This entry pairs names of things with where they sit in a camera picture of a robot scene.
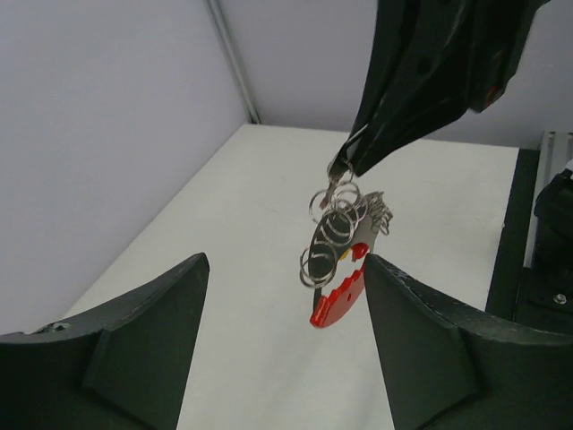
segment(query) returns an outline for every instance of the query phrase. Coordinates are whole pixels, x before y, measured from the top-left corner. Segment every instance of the keychain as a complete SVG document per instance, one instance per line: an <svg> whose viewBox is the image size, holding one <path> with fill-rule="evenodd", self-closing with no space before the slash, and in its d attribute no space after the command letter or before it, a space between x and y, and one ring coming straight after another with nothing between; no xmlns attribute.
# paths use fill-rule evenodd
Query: keychain
<svg viewBox="0 0 573 430"><path fill-rule="evenodd" d="M393 217L383 193L362 195L349 164L348 171L349 180L330 180L329 188L320 190L309 203L309 214L317 227L310 246L300 257L300 280L314 289L311 324L316 328L328 327L342 318L364 290L362 264L327 297L322 295L321 289L337 273L338 262L349 254L353 262L362 260L374 248L379 233L389 234ZM317 217L314 206L322 196L322 214Z"/></svg>

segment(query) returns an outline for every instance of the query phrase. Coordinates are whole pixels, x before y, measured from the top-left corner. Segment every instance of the gray wall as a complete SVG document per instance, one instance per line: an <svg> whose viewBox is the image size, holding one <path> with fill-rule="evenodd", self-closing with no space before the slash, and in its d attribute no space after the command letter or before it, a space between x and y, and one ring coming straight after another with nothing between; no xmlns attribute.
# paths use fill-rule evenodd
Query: gray wall
<svg viewBox="0 0 573 430"><path fill-rule="evenodd" d="M200 1L3 1L0 61L1 333L59 318L245 116Z"/></svg>
<svg viewBox="0 0 573 430"><path fill-rule="evenodd" d="M347 131L362 96L375 0L221 0L263 122ZM535 145L573 130L573 2L538 14L518 76L489 111L433 137Z"/></svg>

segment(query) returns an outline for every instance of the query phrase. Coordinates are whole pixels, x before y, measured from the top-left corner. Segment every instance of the black robotic arm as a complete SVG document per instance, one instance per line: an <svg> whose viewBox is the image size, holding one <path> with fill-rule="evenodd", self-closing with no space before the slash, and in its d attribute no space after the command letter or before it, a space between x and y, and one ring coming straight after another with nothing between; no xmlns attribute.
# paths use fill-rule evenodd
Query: black robotic arm
<svg viewBox="0 0 573 430"><path fill-rule="evenodd" d="M549 0L378 0L362 102L329 166L361 176L393 151L482 112L517 71L535 13Z"/></svg>

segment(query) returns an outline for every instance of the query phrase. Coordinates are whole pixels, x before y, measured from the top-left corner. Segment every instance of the white table surface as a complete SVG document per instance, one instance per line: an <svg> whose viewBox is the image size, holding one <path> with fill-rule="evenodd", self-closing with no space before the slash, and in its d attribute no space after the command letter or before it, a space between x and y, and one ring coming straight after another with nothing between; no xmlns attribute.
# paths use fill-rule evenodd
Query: white table surface
<svg viewBox="0 0 573 430"><path fill-rule="evenodd" d="M243 126L69 311L207 254L179 429L393 428L365 295L316 330L298 279L314 228L307 204L345 137ZM357 180L385 191L395 215L375 252L483 308L516 160L517 149L432 141L394 153Z"/></svg>

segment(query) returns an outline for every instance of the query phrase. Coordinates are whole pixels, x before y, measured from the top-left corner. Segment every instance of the red plastic tag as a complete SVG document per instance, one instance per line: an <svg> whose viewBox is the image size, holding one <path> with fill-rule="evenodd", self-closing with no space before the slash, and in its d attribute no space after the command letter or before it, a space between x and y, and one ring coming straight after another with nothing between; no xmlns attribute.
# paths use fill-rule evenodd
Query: red plastic tag
<svg viewBox="0 0 573 430"><path fill-rule="evenodd" d="M368 254L367 244L352 246L352 260L363 259ZM333 289L329 296L322 296L311 316L311 324L317 329L329 327L342 318L364 290L364 263L360 270L345 278L340 287Z"/></svg>

